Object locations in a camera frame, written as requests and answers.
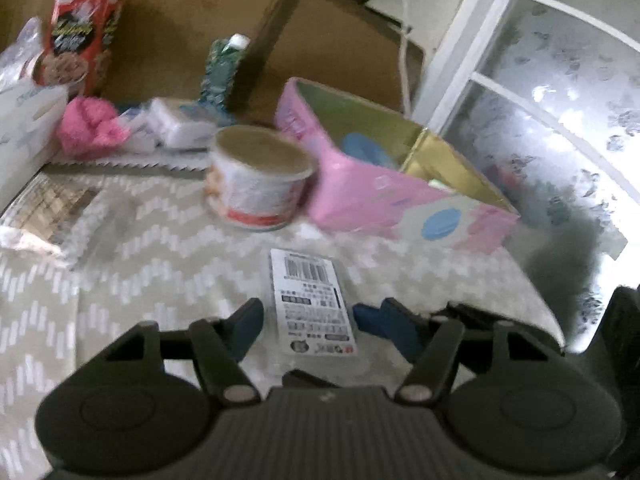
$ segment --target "pink crumpled object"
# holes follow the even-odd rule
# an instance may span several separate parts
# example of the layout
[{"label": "pink crumpled object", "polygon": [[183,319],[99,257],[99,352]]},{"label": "pink crumpled object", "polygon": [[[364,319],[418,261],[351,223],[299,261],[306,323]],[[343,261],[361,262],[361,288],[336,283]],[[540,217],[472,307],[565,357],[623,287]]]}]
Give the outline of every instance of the pink crumpled object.
[{"label": "pink crumpled object", "polygon": [[66,106],[56,135],[66,156],[87,159],[113,153],[130,131],[121,126],[118,111],[107,100],[76,97]]}]

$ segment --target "paper cup container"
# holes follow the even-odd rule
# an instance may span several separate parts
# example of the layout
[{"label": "paper cup container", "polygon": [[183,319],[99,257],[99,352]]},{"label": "paper cup container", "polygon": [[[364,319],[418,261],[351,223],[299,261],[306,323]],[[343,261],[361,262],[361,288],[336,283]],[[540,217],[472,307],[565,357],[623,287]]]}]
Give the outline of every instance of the paper cup container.
[{"label": "paper cup container", "polygon": [[313,164],[300,147],[257,126],[222,128],[210,157],[207,205],[226,222],[251,230],[287,224],[313,173]]}]

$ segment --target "white cord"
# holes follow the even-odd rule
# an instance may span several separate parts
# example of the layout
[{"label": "white cord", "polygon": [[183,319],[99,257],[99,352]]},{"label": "white cord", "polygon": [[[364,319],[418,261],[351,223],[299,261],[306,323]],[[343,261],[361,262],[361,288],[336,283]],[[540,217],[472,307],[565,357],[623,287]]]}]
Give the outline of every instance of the white cord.
[{"label": "white cord", "polygon": [[409,43],[409,0],[402,0],[402,27],[400,31],[400,53],[398,55],[398,69],[400,71],[400,91],[402,93],[402,110],[407,119],[411,118],[411,91],[409,89],[409,75],[406,68],[406,50]]}]

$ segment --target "red box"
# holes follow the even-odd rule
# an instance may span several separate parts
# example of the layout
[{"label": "red box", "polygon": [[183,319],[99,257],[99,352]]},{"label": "red box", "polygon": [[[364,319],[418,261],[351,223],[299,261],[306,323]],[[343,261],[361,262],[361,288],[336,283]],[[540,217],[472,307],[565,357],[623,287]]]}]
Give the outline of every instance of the red box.
[{"label": "red box", "polygon": [[125,0],[56,0],[36,80],[68,85],[69,98],[100,93]]}]

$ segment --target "table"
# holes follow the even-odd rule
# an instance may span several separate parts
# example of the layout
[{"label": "table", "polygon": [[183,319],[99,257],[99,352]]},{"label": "table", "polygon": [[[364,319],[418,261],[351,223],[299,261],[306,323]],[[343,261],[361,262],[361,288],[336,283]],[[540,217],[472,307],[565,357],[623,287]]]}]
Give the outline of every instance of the table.
[{"label": "table", "polygon": [[[447,301],[466,302],[538,326],[564,344],[554,316],[506,251],[483,256],[326,234],[304,218],[279,231],[239,230],[204,207],[199,175],[72,179],[127,193],[136,201],[136,217],[112,264],[89,276],[13,253],[0,256],[0,479],[35,480],[49,470],[33,429],[40,400],[140,319],[174,330],[202,317],[227,317],[250,297],[268,306],[272,247],[333,258],[348,303],[379,305],[393,296],[427,313]],[[264,332],[241,364],[263,395],[282,373]],[[342,385],[395,389],[410,368],[407,362],[387,341],[356,338],[362,369],[326,377]],[[184,363],[166,367],[194,380]]]}]

